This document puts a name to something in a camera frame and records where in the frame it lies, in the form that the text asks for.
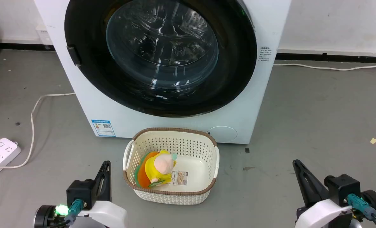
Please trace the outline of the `small printed text sticker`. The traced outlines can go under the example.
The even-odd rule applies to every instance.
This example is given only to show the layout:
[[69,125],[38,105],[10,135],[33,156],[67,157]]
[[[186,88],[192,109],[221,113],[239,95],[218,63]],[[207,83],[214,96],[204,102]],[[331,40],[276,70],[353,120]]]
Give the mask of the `small printed text sticker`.
[[261,47],[258,56],[258,61],[268,62],[271,60],[272,54],[273,50],[270,47]]

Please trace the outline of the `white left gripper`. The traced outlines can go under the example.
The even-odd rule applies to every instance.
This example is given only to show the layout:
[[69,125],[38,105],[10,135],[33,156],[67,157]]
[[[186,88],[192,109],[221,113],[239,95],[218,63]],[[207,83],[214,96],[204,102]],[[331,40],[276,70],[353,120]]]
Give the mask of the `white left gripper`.
[[96,202],[82,210],[71,228],[126,228],[127,212],[112,203],[111,162],[104,161],[95,177]]

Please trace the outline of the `white front-load washing machine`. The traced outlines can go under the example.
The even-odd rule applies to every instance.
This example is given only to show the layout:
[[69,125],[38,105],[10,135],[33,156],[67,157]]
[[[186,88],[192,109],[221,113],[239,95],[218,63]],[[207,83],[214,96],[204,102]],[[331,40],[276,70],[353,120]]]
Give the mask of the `white front-load washing machine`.
[[[237,131],[231,144],[248,144],[270,78],[292,0],[236,0],[251,20],[257,56],[253,75],[245,89],[230,103],[209,113],[188,117],[160,117],[117,103],[98,90],[75,66],[67,51],[65,12],[70,0],[34,0],[52,39],[55,51],[91,128],[91,120],[110,121],[116,137],[131,138],[146,128],[184,128],[206,132],[215,126]],[[258,61],[261,47],[273,50],[271,60]]]

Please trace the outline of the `cream perforated laundry basket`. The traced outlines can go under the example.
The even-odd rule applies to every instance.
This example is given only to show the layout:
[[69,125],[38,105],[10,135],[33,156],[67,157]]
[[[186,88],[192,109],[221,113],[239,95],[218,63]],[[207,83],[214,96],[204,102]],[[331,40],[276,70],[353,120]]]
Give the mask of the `cream perforated laundry basket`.
[[[140,159],[149,152],[161,150],[177,154],[173,170],[189,173],[186,186],[165,184],[141,188],[135,184],[133,175]],[[146,128],[133,136],[126,146],[123,177],[143,200],[173,205],[196,205],[209,196],[215,185],[219,162],[217,142],[208,133],[182,128]]]

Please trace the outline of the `round black glass washer door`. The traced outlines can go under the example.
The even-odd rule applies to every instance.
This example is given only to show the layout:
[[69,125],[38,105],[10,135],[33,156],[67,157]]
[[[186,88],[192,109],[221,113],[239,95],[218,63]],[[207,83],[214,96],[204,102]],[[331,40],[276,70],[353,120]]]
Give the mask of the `round black glass washer door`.
[[64,32],[91,84],[160,117],[227,105],[250,81],[257,56],[236,0],[70,0]]

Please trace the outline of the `round white filter cover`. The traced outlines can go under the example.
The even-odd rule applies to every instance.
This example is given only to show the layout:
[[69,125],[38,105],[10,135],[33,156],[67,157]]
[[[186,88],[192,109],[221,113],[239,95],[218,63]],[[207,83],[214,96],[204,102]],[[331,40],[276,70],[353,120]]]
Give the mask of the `round white filter cover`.
[[237,131],[228,126],[215,126],[210,128],[207,133],[218,143],[230,143],[237,137]]

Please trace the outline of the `yellow and orange plush doll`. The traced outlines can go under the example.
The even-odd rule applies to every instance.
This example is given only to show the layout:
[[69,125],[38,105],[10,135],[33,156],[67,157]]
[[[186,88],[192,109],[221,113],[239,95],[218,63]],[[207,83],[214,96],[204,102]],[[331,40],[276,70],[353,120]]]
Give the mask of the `yellow and orange plush doll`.
[[171,183],[176,159],[177,154],[166,150],[145,154],[134,172],[135,184],[141,188],[153,188]]

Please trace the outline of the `blue energy label sticker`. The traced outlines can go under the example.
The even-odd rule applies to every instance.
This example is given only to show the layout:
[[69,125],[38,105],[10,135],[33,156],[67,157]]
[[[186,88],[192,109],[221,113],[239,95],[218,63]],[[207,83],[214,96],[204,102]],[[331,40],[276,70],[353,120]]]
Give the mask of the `blue energy label sticker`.
[[91,120],[98,137],[116,137],[110,121]]

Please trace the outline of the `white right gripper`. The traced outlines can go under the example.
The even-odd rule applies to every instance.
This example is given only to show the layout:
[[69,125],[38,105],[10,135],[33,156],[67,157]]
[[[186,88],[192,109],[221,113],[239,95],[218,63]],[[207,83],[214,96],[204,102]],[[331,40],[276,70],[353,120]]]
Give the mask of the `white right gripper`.
[[352,209],[348,204],[341,207],[331,199],[327,199],[328,190],[301,160],[295,159],[293,168],[304,204],[306,207],[311,207],[299,216],[295,228],[323,228],[343,211]]

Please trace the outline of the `paper label inside basket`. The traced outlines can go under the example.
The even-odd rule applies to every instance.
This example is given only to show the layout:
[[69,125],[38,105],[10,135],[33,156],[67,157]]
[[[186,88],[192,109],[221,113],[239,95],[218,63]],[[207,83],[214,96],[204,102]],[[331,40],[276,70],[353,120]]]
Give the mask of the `paper label inside basket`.
[[171,185],[182,185],[186,186],[188,182],[188,175],[189,173],[186,171],[172,171],[172,180],[170,182]]

